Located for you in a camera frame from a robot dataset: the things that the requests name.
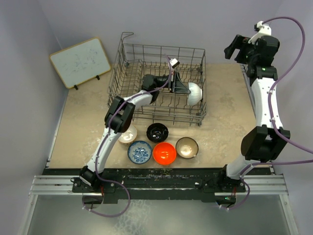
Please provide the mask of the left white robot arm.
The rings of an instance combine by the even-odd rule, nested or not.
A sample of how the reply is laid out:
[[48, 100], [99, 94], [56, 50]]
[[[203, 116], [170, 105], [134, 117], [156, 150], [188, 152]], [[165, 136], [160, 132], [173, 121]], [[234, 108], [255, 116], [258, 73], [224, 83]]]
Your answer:
[[79, 174], [84, 187], [95, 192], [99, 190], [101, 181], [97, 175], [104, 170], [107, 158], [122, 133], [131, 125], [135, 110], [156, 101], [159, 91], [163, 88], [177, 88], [177, 93], [190, 95], [192, 83], [182, 84], [178, 72], [169, 75], [155, 76], [146, 74], [142, 78], [141, 90], [130, 96], [121, 98], [116, 96], [105, 116], [105, 128], [102, 139], [92, 158]]

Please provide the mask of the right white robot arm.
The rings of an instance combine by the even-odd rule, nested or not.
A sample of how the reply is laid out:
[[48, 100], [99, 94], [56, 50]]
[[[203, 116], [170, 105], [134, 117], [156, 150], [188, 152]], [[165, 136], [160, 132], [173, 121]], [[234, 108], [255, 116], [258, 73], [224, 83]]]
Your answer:
[[256, 163], [265, 164], [277, 159], [291, 137], [279, 118], [274, 86], [278, 75], [272, 62], [279, 47], [279, 40], [272, 36], [262, 36], [250, 43], [248, 37], [236, 35], [230, 46], [224, 49], [226, 59], [230, 59], [238, 49], [235, 61], [247, 65], [246, 75], [255, 102], [256, 126], [242, 139], [240, 156], [220, 171], [217, 185], [222, 191], [238, 187], [240, 178]]

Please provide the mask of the white ceramic bowl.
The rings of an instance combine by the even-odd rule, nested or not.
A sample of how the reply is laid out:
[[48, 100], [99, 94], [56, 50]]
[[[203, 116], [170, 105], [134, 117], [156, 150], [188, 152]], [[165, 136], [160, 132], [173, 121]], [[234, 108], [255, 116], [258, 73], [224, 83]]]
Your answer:
[[196, 105], [200, 100], [202, 100], [202, 89], [193, 82], [188, 83], [188, 89], [190, 91], [190, 94], [187, 98], [187, 104], [189, 106]]

